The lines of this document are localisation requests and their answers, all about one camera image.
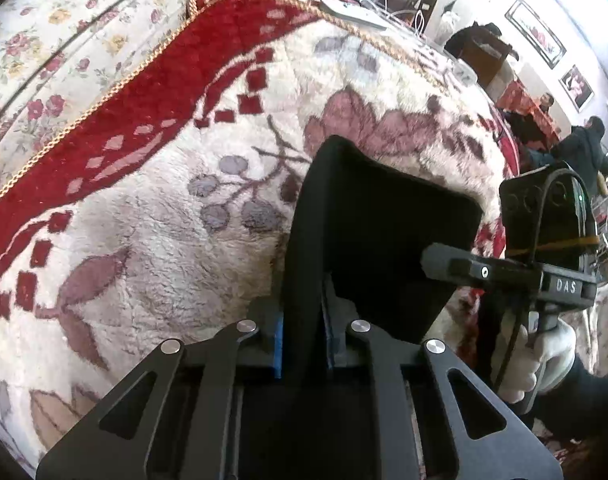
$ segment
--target black cable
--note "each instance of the black cable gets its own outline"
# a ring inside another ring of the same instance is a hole
[[[573,177],[581,186],[581,190],[584,193],[584,208],[586,209],[586,221],[584,222],[584,235],[596,235],[596,226],[595,226],[595,217],[592,214],[592,210],[586,203],[590,197],[588,191],[586,190],[586,184],[583,179],[573,170],[569,168],[560,168],[559,170],[553,171],[546,180],[544,181],[544,185],[542,187],[542,192],[539,199],[539,212],[537,215],[537,222],[535,224],[535,236],[533,237],[533,244],[530,248],[530,255],[528,257],[528,263],[530,265],[535,264],[535,255],[537,252],[537,245],[539,243],[539,233],[541,231],[542,218],[544,217],[544,206],[546,205],[546,197],[548,196],[548,192],[550,191],[550,187],[552,184],[559,179],[559,177],[564,175],[570,175]],[[529,311],[532,309],[534,301],[530,304]],[[497,373],[497,377],[493,384],[493,389],[495,393],[499,392],[501,381],[503,381],[504,375],[506,375],[506,368],[508,368],[508,363],[510,362],[510,358],[512,357],[512,353],[515,350],[515,343],[517,342],[517,335],[519,335],[519,327],[521,325],[521,320],[525,314],[524,307],[520,307],[519,311],[516,313],[515,317],[515,325],[512,328],[512,333],[510,334],[510,340],[508,341],[508,347],[506,347],[506,353],[504,354],[504,358],[501,361],[500,371]]]

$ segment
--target gloved hand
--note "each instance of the gloved hand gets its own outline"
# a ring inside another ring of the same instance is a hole
[[[493,383],[503,362],[510,334],[515,324],[515,316],[507,311],[501,319],[501,330],[495,341],[495,350],[490,359]],[[568,374],[575,361],[575,331],[564,321],[554,330],[541,333],[535,340],[535,347],[528,348],[528,332],[520,326],[515,349],[506,367],[506,373],[501,381],[498,396],[509,404],[519,402],[524,393],[535,388],[535,373],[541,363],[546,363],[544,375],[540,378],[539,393],[545,394],[556,387]]]

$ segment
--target silver bolt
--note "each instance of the silver bolt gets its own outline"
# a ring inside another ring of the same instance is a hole
[[[351,323],[351,328],[354,332],[368,332],[370,330],[370,323],[364,319],[356,319]]]
[[[248,334],[257,328],[257,324],[252,319],[242,319],[237,322],[237,329],[239,332]]]
[[[443,354],[446,345],[439,339],[429,339],[426,341],[426,349],[432,354]]]
[[[167,339],[162,343],[162,352],[165,354],[177,354],[180,348],[181,343],[177,339]]]

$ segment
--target wall decoration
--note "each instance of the wall decoration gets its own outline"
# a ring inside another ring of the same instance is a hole
[[[559,79],[559,82],[564,87],[564,90],[572,100],[572,103],[575,105],[578,112],[581,112],[584,109],[588,101],[590,101],[595,94],[586,81],[586,78],[581,75],[577,65],[573,65],[572,68]]]
[[[517,0],[505,16],[535,47],[550,68],[557,66],[566,54],[566,48],[529,4],[524,0]]]

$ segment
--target bright light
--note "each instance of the bright light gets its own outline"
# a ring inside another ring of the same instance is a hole
[[[564,6],[591,43],[608,43],[608,0],[565,0]]]

